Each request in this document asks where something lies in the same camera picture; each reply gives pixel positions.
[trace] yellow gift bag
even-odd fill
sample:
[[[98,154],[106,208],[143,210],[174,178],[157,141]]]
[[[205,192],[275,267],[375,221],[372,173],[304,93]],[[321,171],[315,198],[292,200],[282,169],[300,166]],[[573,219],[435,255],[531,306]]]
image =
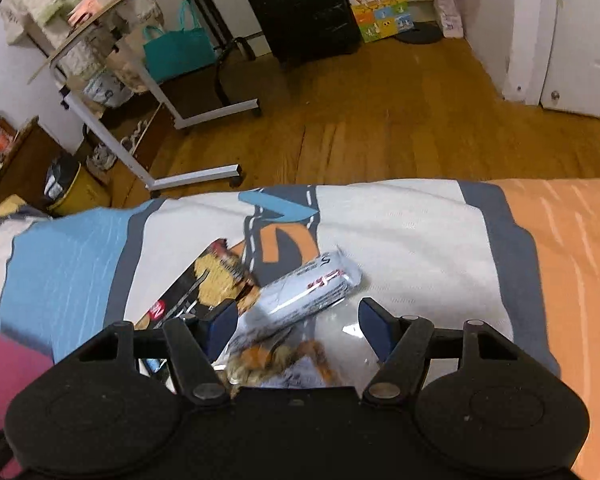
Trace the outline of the yellow gift bag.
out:
[[[365,43],[413,28],[407,0],[349,0]]]

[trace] screw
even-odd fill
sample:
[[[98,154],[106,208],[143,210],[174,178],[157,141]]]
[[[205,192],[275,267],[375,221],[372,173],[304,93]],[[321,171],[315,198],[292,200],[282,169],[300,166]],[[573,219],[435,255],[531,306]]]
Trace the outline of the screw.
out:
[[[200,400],[213,400],[222,397],[225,393],[224,386],[218,383],[202,383],[193,389],[193,394]]]
[[[395,399],[400,395],[400,388],[393,383],[376,383],[369,386],[369,394],[376,399]]]

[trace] blanket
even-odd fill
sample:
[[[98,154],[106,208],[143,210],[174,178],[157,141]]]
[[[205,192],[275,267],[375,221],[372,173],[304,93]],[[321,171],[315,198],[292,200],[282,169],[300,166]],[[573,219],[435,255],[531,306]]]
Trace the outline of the blanket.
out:
[[[53,221],[12,212],[0,220],[0,332],[58,361],[109,323],[138,321],[216,238],[261,285],[336,248],[360,266],[353,296],[304,322],[358,390],[378,369],[356,330],[362,297],[441,328],[488,322],[586,402],[575,470],[600,479],[600,181],[275,186]],[[429,375],[455,366],[434,361]]]

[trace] door frame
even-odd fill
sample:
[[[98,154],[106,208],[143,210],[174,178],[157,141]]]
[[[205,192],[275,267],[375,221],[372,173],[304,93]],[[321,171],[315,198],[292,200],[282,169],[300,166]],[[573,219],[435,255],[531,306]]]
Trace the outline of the door frame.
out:
[[[554,42],[558,0],[514,0],[505,99],[539,105]]]

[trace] teal tote bag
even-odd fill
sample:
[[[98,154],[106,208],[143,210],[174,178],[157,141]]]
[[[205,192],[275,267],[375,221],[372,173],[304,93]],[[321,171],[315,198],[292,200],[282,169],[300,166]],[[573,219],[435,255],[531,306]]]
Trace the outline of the teal tote bag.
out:
[[[193,17],[193,28],[185,28],[185,14]],[[145,27],[146,68],[161,83],[216,62],[214,48],[193,11],[191,0],[180,6],[180,30],[164,32],[152,25]]]

